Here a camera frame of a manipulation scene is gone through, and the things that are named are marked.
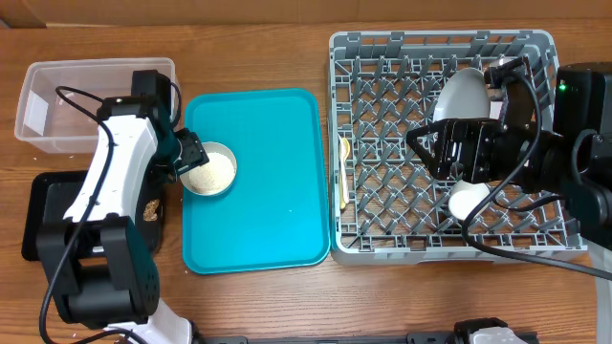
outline wood grain surface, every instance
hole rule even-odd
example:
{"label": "wood grain surface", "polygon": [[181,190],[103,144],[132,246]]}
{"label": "wood grain surface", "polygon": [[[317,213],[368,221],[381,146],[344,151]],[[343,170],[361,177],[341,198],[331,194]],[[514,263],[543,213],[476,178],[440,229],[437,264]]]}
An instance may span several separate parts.
{"label": "wood grain surface", "polygon": [[[17,100],[31,63],[167,56],[176,64],[184,99],[301,87],[316,96],[320,124],[326,128],[325,71],[332,33],[524,28],[550,32],[561,64],[606,60],[612,54],[612,20],[0,31],[0,342],[40,342],[37,319],[47,282],[40,264],[20,254],[32,179],[43,171],[86,168],[91,159],[48,155],[14,137]],[[456,321],[498,316],[515,330],[537,331],[543,343],[595,342],[594,280],[559,269],[480,263],[346,267],[328,257],[305,269],[195,275],[182,259],[183,190],[175,184],[166,191],[164,242],[155,256],[162,297],[205,335],[404,334],[450,330]],[[586,257],[578,261],[588,264]],[[52,337],[63,342],[91,333],[61,322],[53,306],[49,327]]]}

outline blue plastic tray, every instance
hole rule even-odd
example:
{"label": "blue plastic tray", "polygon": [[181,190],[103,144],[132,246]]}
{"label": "blue plastic tray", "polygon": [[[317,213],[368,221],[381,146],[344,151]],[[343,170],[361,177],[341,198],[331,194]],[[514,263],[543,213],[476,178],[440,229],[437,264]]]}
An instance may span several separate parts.
{"label": "blue plastic tray", "polygon": [[204,95],[186,108],[201,141],[238,163],[217,197],[184,190],[183,259],[197,273],[310,266],[329,252],[317,101],[300,89]]}

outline yellow utensil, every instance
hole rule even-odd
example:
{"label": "yellow utensil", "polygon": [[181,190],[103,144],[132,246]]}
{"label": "yellow utensil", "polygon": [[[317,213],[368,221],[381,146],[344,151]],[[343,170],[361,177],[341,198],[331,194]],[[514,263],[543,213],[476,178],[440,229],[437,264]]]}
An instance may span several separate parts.
{"label": "yellow utensil", "polygon": [[346,180],[346,160],[351,153],[351,143],[346,138],[340,139],[340,210],[348,204],[348,182]]}

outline gray dish rack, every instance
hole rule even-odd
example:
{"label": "gray dish rack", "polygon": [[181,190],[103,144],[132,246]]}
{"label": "gray dish rack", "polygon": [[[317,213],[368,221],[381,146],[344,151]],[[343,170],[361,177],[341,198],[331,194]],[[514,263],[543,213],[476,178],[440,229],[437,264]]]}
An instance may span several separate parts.
{"label": "gray dish rack", "polygon": [[[500,57],[527,55],[544,128],[552,128],[557,51],[543,31],[337,32],[330,38],[329,114],[332,255],[343,264],[440,260],[515,262],[461,239],[448,211],[458,176],[433,180],[404,142],[431,123],[448,79]],[[339,207],[339,138],[347,138],[349,203]],[[426,148],[434,137],[425,138]],[[498,201],[523,206],[545,197],[507,187]],[[515,213],[491,204],[470,228],[487,245],[570,260],[586,251],[559,202]]]}

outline black cable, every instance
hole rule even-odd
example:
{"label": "black cable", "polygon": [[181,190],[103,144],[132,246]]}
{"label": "black cable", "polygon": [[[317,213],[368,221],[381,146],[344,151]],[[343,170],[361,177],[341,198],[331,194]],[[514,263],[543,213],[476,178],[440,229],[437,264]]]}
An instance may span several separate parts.
{"label": "black cable", "polygon": [[529,205],[525,205],[525,206],[521,206],[518,208],[511,208],[508,207],[506,205],[501,204],[500,202],[498,202],[496,199],[493,199],[493,202],[495,203],[495,205],[503,207],[504,209],[510,210],[510,211],[517,211],[517,212],[525,212],[525,211],[532,211],[532,210],[536,210],[539,207],[552,203],[554,201],[560,201],[560,200],[565,200],[565,197],[563,196],[558,196],[558,195],[554,195],[554,196],[546,196],[543,197]]}
{"label": "black cable", "polygon": [[572,171],[572,179],[578,185],[582,185],[582,178],[580,177],[580,172],[578,171],[578,151],[586,137],[596,134],[597,132],[593,129],[584,129],[578,134],[576,140],[574,141],[574,146],[572,147],[572,165],[570,167]]}
{"label": "black cable", "polygon": [[521,162],[518,163],[518,165],[508,175],[508,177],[506,177],[505,180],[503,180],[498,186],[496,186],[493,189],[493,191],[491,191],[491,193],[489,195],[487,195],[487,197],[485,197],[470,212],[470,214],[468,215],[466,220],[461,225],[461,236],[463,237],[463,239],[466,241],[466,243],[468,245],[470,245],[471,247],[475,247],[475,248],[477,248],[477,249],[479,249],[479,250],[481,250],[481,251],[483,251],[485,253],[489,253],[489,254],[496,255],[496,256],[499,256],[499,257],[503,257],[503,258],[515,259],[515,260],[519,260],[519,261],[523,261],[523,262],[536,263],[536,264],[541,264],[541,265],[545,265],[545,266],[549,266],[549,267],[568,269],[568,270],[571,270],[571,271],[585,273],[585,274],[588,274],[588,275],[591,275],[591,276],[600,277],[600,278],[612,281],[612,273],[607,272],[607,271],[603,271],[603,270],[600,270],[600,269],[593,269],[593,268],[586,267],[586,266],[579,265],[579,264],[563,262],[563,261],[559,261],[557,259],[545,258],[545,257],[536,256],[536,255],[531,255],[531,254],[518,253],[518,252],[514,252],[514,251],[508,251],[508,250],[505,250],[505,249],[499,249],[499,248],[495,248],[495,247],[490,247],[490,246],[478,243],[477,241],[475,241],[474,239],[472,239],[470,237],[469,226],[471,224],[471,221],[474,219],[474,217],[476,217],[476,215],[478,214],[478,212],[480,211],[480,209],[482,207],[484,207],[485,205],[490,203],[492,200],[494,200],[495,199],[495,195],[497,195],[497,193],[499,193],[499,191],[501,191],[506,185],[508,185],[508,183],[514,178],[514,176],[523,167],[525,162],[533,155],[533,153],[536,150],[537,144],[539,142],[540,133],[542,131],[542,128],[541,128],[541,125],[542,125],[542,113],[539,110],[539,104],[537,102],[536,91],[534,90],[534,87],[532,86],[531,82],[524,75],[516,75],[516,77],[529,90],[532,102],[533,102],[533,104],[535,106],[535,125],[536,125],[536,129],[535,129],[534,140],[529,144],[529,147],[527,148],[527,152],[526,152],[525,156],[523,157],[523,159],[521,159]]}
{"label": "black cable", "polygon": [[174,89],[176,90],[176,96],[179,99],[179,104],[176,107],[176,115],[174,115],[174,119],[170,123],[170,126],[174,128],[179,124],[179,120],[181,120],[181,112],[182,112],[181,107],[182,107],[183,100],[181,99],[181,91],[179,90],[179,86],[177,86],[177,84],[175,84],[172,81],[170,81],[170,85],[172,85],[172,87],[174,87]]}
{"label": "black cable", "polygon": [[[96,117],[94,114],[89,112],[87,109],[83,108],[82,106],[68,99],[62,93],[62,91],[64,90],[71,91],[71,92],[74,92],[74,93],[77,93],[77,94],[80,94],[86,97],[90,97],[92,99],[99,100],[99,101],[102,101],[102,99],[100,97],[96,97],[94,95],[88,94],[87,92],[84,92],[78,89],[74,89],[72,87],[58,86],[55,88],[55,92],[62,100],[74,106],[76,109],[78,109],[80,112],[85,114],[87,117],[94,120],[104,130],[104,133],[106,133],[106,136],[108,137],[108,154],[106,155],[106,160],[104,161],[104,166],[102,167],[102,171],[99,175],[99,179],[98,179],[98,182],[96,183],[96,187],[94,187],[94,192],[92,192],[92,195],[89,198],[89,203],[85,207],[83,216],[80,218],[80,221],[78,221],[78,224],[76,224],[75,231],[73,232],[70,239],[68,240],[68,244],[66,245],[66,248],[64,249],[64,252],[62,253],[62,256],[59,260],[59,263],[57,264],[57,268],[55,269],[54,275],[49,282],[49,287],[47,288],[47,292],[45,293],[45,297],[43,299],[42,306],[40,307],[40,315],[38,317],[38,330],[40,331],[40,337],[47,344],[55,344],[55,342],[51,340],[51,338],[49,337],[49,334],[47,333],[47,312],[49,310],[49,305],[51,303],[51,298],[53,296],[55,285],[57,284],[57,278],[59,276],[59,273],[63,269],[63,267],[66,265],[66,261],[68,260],[68,257],[70,256],[70,254],[72,254],[72,251],[75,247],[80,231],[83,228],[83,224],[87,221],[87,219],[89,218],[89,215],[94,209],[94,205],[96,204],[99,192],[102,189],[104,179],[106,179],[106,175],[108,174],[108,169],[111,165],[111,160],[113,159],[113,152],[115,149],[115,142],[113,141],[113,135],[111,131],[108,129],[108,127],[106,126],[106,124],[104,124],[103,121],[99,120],[98,117]],[[104,338],[106,336],[113,335],[113,334],[130,335],[137,343],[146,344],[146,342],[141,337],[139,337],[137,334],[132,333],[131,331],[128,331],[126,329],[114,329],[110,331],[105,331],[105,332],[98,333],[90,337],[87,337],[85,339],[76,341],[73,344],[91,343],[95,340],[98,340],[98,339],[101,339],[101,338]]]}

